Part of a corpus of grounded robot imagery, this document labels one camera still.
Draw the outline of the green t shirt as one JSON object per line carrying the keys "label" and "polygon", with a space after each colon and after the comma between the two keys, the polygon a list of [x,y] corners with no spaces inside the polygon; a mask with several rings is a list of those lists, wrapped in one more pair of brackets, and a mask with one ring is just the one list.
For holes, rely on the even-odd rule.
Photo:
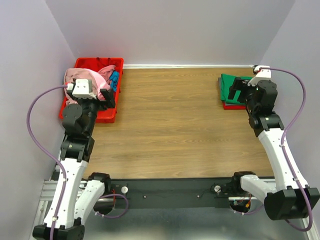
{"label": "green t shirt", "polygon": [[229,88],[230,86],[233,84],[234,82],[234,79],[236,78],[237,76],[235,75],[230,75],[230,74],[225,74],[225,73],[222,73],[220,75],[220,78],[221,78],[221,86],[222,86],[222,91],[223,91],[223,97],[222,99],[226,102],[226,103],[229,103],[229,104],[237,104],[237,105],[245,105],[245,104],[241,104],[239,102],[237,102],[237,98],[239,96],[239,91],[236,92],[235,96],[234,96],[234,99],[228,99],[228,96],[229,96]]}

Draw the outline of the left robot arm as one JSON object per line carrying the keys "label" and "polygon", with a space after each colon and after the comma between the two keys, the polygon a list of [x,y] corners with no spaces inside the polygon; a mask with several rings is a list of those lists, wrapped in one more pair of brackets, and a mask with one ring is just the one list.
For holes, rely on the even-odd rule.
{"label": "left robot arm", "polygon": [[64,138],[56,163],[59,177],[49,211],[42,224],[34,227],[37,240],[81,240],[85,222],[98,199],[111,192],[109,174],[94,172],[79,194],[82,177],[94,146],[92,138],[98,110],[107,107],[92,90],[66,86],[66,93],[77,101],[64,108]]}

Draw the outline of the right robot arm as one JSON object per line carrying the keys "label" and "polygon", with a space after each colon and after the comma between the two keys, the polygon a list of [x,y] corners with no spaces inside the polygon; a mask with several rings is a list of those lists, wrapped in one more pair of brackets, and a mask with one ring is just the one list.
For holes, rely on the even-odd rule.
{"label": "right robot arm", "polygon": [[240,92],[238,101],[244,103],[249,125],[262,144],[270,162],[275,186],[271,186],[251,171],[235,172],[230,191],[241,196],[250,193],[263,203],[271,220],[303,219],[320,199],[317,188],[310,187],[299,172],[292,153],[283,137],[284,125],[273,110],[278,95],[277,85],[271,80],[260,80],[254,85],[236,77],[229,88],[228,98]]}

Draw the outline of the light pink shirt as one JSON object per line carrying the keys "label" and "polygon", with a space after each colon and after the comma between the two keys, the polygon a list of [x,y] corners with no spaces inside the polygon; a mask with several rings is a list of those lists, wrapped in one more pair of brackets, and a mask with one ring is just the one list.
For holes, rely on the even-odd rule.
{"label": "light pink shirt", "polygon": [[109,89],[111,89],[111,87],[100,73],[98,73],[98,76],[100,77],[100,80],[98,80],[98,79],[96,80],[96,83],[98,86],[96,99],[102,100],[102,94],[100,93],[100,89],[109,90]]}

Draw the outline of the blue shirt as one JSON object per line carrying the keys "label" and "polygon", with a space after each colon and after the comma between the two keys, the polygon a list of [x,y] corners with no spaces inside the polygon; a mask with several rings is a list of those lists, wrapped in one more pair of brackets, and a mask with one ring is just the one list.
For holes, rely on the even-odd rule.
{"label": "blue shirt", "polygon": [[117,71],[114,71],[109,77],[109,85],[114,92],[117,91],[119,77],[120,77],[120,74]]}

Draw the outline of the red plastic bin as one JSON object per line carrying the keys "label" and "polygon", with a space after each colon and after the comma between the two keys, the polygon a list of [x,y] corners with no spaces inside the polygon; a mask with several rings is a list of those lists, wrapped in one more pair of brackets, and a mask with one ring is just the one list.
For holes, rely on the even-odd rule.
{"label": "red plastic bin", "polygon": [[[106,82],[110,85],[110,76],[116,71],[119,73],[119,80],[117,85],[117,91],[114,92],[114,99],[116,106],[115,108],[109,108],[105,111],[98,111],[97,114],[97,123],[114,123],[117,113],[117,102],[119,98],[119,93],[121,92],[121,79],[123,75],[123,67],[124,67],[124,59],[123,58],[100,58],[100,57],[80,57],[76,60],[73,68],[82,68],[93,70],[99,74],[101,74]],[[80,99],[72,99],[67,93],[66,89],[65,97],[62,101],[62,105],[59,112],[59,118],[62,119],[64,117],[63,110],[66,109],[71,104],[80,104]]]}

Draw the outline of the folded red t shirt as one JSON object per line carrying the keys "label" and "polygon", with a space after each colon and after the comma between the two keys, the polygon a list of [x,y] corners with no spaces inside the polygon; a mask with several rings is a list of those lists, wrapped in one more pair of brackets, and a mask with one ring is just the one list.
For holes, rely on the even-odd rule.
{"label": "folded red t shirt", "polygon": [[222,106],[224,110],[245,110],[246,107],[241,104],[233,104],[233,103],[226,103],[222,102]]}

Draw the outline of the folded grey t shirt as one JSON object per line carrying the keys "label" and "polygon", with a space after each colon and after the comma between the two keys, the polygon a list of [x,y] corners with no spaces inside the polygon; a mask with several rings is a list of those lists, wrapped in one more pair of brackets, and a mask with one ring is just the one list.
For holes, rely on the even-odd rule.
{"label": "folded grey t shirt", "polygon": [[219,77],[217,79],[217,82],[218,82],[218,86],[219,86],[220,100],[221,100],[221,102],[223,104],[223,102],[225,102],[225,101],[223,100],[222,79]]}

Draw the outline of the dusty pink shirt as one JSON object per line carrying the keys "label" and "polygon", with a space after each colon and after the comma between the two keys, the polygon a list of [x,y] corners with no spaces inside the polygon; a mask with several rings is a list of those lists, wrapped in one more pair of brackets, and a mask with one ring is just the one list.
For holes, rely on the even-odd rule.
{"label": "dusty pink shirt", "polygon": [[69,68],[66,70],[63,78],[63,83],[67,85],[72,83],[74,79],[88,79],[92,82],[92,91],[95,95],[98,92],[96,80],[100,80],[98,73],[87,68]]}

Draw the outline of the aluminium table frame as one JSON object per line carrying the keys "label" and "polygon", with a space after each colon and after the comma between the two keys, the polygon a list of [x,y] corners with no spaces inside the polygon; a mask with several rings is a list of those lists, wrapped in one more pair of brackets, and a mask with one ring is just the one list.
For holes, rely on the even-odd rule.
{"label": "aluminium table frame", "polygon": [[[66,89],[65,84],[62,85],[62,89],[63,90]],[[62,114],[63,114],[63,118],[62,118],[62,125],[63,125],[63,119],[65,116],[64,110],[63,110]],[[288,130],[289,130],[289,127],[284,126],[284,133],[282,136],[286,140],[287,140],[286,135],[287,135]],[[59,179],[59,174],[60,174],[60,166],[57,164],[56,159],[59,158],[59,156],[54,159],[55,163],[56,163],[55,172],[56,172],[58,179]],[[233,176],[231,177],[231,182],[227,185],[227,187],[230,188],[233,192],[235,192],[233,190],[233,185],[232,185]],[[83,177],[82,177],[79,192],[78,192],[79,194],[81,194],[83,192],[83,190],[85,189],[85,185],[88,181],[88,178],[83,179]],[[51,204],[52,204],[52,200],[53,200],[53,197],[54,197],[54,194],[56,191],[58,179],[46,181],[43,184],[43,188],[41,191],[41,197],[40,197],[41,203],[39,205],[39,208],[42,210],[42,213],[41,213],[40,217],[35,221],[34,227],[38,226],[44,222],[44,219],[47,216],[47,213],[48,213],[48,211],[51,207]],[[260,178],[260,179],[265,181],[267,184],[270,184],[271,186],[275,186],[275,184],[276,184],[275,177],[272,180],[267,180],[267,179],[262,179],[262,178]],[[265,210],[263,203],[261,201],[259,201],[259,202],[261,203],[261,208]],[[114,215],[112,214],[112,210],[114,210],[116,208],[122,208],[124,211],[127,211],[129,209],[129,201],[123,194],[115,193],[115,190],[112,189],[112,187],[111,187],[111,192],[103,194],[98,199],[98,201],[95,203],[92,211],[94,211],[97,216],[100,216],[102,218],[113,219]],[[230,208],[235,213],[238,213],[241,215],[251,215],[251,214],[255,213],[255,211],[252,209],[252,203],[250,201],[248,201],[246,203],[246,205],[238,205],[237,203],[234,203],[230,206]],[[308,217],[303,218],[303,219],[308,219],[309,221],[312,221],[313,220],[312,211],[309,213]],[[293,220],[293,219],[284,220],[284,221],[290,223],[291,220]]]}

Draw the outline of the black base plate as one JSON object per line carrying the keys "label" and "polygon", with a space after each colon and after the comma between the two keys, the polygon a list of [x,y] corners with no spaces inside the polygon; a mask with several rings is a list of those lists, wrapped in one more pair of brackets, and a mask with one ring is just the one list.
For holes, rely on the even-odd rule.
{"label": "black base plate", "polygon": [[111,188],[124,195],[129,209],[226,208],[245,206],[255,197],[236,193],[230,177],[112,179]]}

